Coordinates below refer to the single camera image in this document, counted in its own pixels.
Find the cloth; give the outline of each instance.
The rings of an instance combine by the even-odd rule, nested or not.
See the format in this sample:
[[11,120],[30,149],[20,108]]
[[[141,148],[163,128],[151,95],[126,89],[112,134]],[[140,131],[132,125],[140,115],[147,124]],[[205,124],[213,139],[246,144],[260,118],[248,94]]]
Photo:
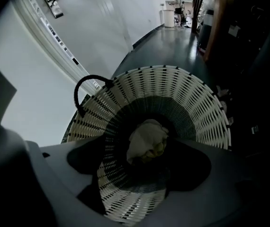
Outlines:
[[148,119],[138,125],[131,134],[130,146],[126,153],[126,160],[129,164],[133,159],[140,157],[146,163],[153,158],[161,156],[166,147],[166,139],[169,131],[154,119]]

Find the basket handle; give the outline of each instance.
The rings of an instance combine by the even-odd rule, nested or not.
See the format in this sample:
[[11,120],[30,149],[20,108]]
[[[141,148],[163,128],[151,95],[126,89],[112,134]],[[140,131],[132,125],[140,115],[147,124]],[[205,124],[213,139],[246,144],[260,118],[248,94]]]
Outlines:
[[104,78],[102,76],[98,76],[98,75],[88,75],[88,76],[85,76],[82,79],[80,79],[80,81],[76,84],[76,87],[75,87],[75,90],[74,90],[74,102],[75,102],[75,106],[76,106],[76,108],[77,108],[77,110],[78,110],[78,112],[79,112],[79,114],[81,115],[82,118],[84,117],[86,112],[84,111],[84,109],[79,104],[78,90],[79,90],[79,87],[81,86],[81,84],[83,82],[85,82],[86,80],[90,80],[90,79],[97,79],[97,80],[105,82],[107,88],[113,87],[113,81],[112,80],[106,79],[106,78]]

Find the laundry basket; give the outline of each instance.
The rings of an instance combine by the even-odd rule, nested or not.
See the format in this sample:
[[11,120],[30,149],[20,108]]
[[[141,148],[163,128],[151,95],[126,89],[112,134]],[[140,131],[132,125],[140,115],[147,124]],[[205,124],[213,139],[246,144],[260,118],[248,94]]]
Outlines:
[[[80,107],[78,89],[92,78],[103,80],[105,86]],[[231,150],[229,123],[215,93],[178,67],[138,68],[113,80],[87,76],[77,84],[74,98],[78,113],[68,141],[104,137],[105,155],[97,170],[100,195],[106,217],[128,226],[164,200],[168,178],[165,171],[142,181],[128,174],[122,159],[138,123],[149,118],[167,120],[174,137]]]

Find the person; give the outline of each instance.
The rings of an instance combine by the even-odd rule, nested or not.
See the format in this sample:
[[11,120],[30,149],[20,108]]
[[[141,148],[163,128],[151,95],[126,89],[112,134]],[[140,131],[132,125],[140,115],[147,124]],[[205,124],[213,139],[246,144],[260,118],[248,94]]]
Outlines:
[[182,15],[182,8],[181,8],[181,0],[174,0],[171,2],[171,5],[174,5],[175,7],[175,14],[178,16],[178,26],[180,26],[181,23],[181,15]]

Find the dark floor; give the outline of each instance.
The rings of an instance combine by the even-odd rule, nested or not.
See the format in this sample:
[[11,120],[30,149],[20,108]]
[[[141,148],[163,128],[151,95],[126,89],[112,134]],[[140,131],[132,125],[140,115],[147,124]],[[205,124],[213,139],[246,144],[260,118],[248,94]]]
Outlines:
[[113,77],[145,66],[178,66],[204,81],[212,90],[216,85],[202,56],[197,52],[197,37],[190,28],[162,28],[135,48],[120,64]]

